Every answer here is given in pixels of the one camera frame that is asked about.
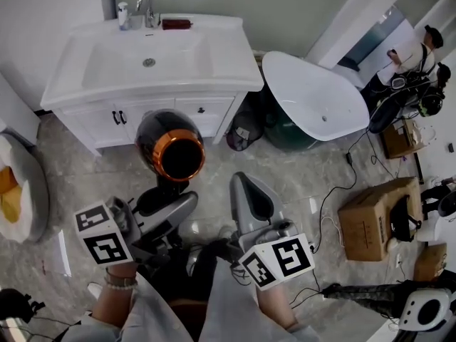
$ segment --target gray floor tile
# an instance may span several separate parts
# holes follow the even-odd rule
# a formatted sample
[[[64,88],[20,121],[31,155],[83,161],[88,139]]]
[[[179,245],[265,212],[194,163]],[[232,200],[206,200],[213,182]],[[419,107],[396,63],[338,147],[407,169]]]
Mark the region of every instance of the gray floor tile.
[[[207,140],[206,163],[190,183],[190,189],[199,195],[199,203],[180,226],[182,238],[187,243],[207,243],[219,236],[223,226],[234,227],[229,181],[235,172],[244,171],[276,191],[284,203],[284,216],[293,220],[309,240],[318,242],[321,202],[332,187],[353,184],[353,171],[345,154],[361,134],[323,143],[306,152],[283,152],[265,139],[243,152],[235,152],[224,140],[217,146]],[[371,140],[380,160],[395,176],[399,160],[386,160],[377,137],[371,136]],[[137,197],[155,186],[156,179],[134,146],[107,148],[102,157],[95,158],[53,115],[42,117],[38,145],[32,153],[43,165],[48,180],[51,199],[48,228],[38,244],[19,245],[0,238],[0,286],[29,292],[48,305],[42,315],[73,322],[93,305],[87,284],[101,281],[103,277],[103,269],[86,255],[76,237],[73,213],[112,195],[124,200]],[[333,217],[337,226],[337,209],[347,199],[368,186],[391,179],[380,164],[371,163],[373,151],[366,136],[351,153],[357,173],[356,185],[349,191],[335,190],[323,207],[323,214]],[[410,158],[401,163],[400,175],[415,175]],[[59,232],[65,237],[72,277],[49,271],[47,267],[49,248]],[[382,262],[354,262],[347,261],[331,221],[324,221],[322,232],[321,248],[314,255],[315,274],[321,287],[334,282],[350,285],[402,280],[402,271],[395,268],[395,255],[399,252],[404,259],[406,276],[413,274],[413,264],[420,251],[417,242],[400,244]],[[304,287],[317,286],[312,273],[306,273],[286,283],[286,287],[292,300]],[[294,305],[309,295],[312,291],[303,292]],[[366,341],[384,322],[377,314],[355,303],[323,301],[320,296],[310,298],[295,310],[299,319],[312,324],[324,341],[344,337],[348,331],[343,326],[347,323],[357,325],[357,336],[352,341]],[[61,325],[43,321],[34,321],[32,326],[35,333],[53,333],[54,336],[63,329]]]

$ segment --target bracelet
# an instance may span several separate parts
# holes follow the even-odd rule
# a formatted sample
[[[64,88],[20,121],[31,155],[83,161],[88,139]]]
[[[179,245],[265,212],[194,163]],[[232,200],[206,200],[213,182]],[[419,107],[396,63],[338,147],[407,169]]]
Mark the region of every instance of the bracelet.
[[[107,279],[105,279],[105,281],[106,281],[106,286],[107,286],[109,289],[112,289],[112,290],[121,290],[121,291],[133,290],[133,289],[136,288],[136,286],[138,285],[138,283],[137,283],[136,281],[135,281],[134,284],[128,285],[128,286],[113,285],[113,284],[111,284],[110,282],[108,282]]]
[[[138,285],[135,277],[117,277],[110,274],[108,269],[106,269],[105,282],[107,287],[115,290],[131,290]]]

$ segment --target freestanding bathtub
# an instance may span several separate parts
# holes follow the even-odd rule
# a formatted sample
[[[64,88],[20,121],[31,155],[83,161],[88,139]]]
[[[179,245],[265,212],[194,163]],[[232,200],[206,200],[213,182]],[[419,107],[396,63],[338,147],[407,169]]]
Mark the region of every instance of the freestanding bathtub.
[[[368,127],[364,99],[346,78],[282,52],[262,65],[265,133],[275,146],[307,149]]]

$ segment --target yellow cloth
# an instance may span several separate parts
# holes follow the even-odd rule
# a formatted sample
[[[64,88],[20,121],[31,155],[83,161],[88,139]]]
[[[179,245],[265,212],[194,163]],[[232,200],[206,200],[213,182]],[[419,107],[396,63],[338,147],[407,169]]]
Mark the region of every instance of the yellow cloth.
[[[5,167],[0,171],[0,194],[4,194],[17,186],[16,178],[10,167]]]
[[[22,189],[19,185],[1,195],[1,210],[10,223],[16,223],[21,215]]]

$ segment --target soap dispenser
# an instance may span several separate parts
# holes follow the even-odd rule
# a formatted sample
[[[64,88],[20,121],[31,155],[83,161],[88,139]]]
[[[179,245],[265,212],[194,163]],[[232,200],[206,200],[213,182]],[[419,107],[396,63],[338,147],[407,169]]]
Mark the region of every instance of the soap dispenser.
[[[128,24],[128,4],[124,1],[118,4],[118,21],[119,21],[119,29],[121,31],[127,31],[130,27]]]

